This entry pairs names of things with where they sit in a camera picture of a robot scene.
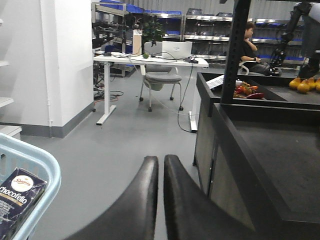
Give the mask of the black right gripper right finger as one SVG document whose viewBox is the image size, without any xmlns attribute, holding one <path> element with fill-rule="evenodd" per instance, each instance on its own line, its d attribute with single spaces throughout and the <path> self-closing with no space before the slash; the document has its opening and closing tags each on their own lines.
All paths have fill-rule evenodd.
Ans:
<svg viewBox="0 0 320 240">
<path fill-rule="evenodd" d="M 164 157 L 163 201 L 169 240 L 255 239 L 254 231 L 204 194 L 173 154 Z"/>
</svg>

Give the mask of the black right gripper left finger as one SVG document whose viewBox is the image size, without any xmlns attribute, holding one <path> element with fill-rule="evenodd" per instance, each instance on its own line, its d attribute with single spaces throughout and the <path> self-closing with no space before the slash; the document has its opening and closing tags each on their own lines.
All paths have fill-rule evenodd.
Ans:
<svg viewBox="0 0 320 240">
<path fill-rule="evenodd" d="M 119 198 L 68 240 L 153 240 L 158 204 L 159 160 L 146 156 Z"/>
</svg>

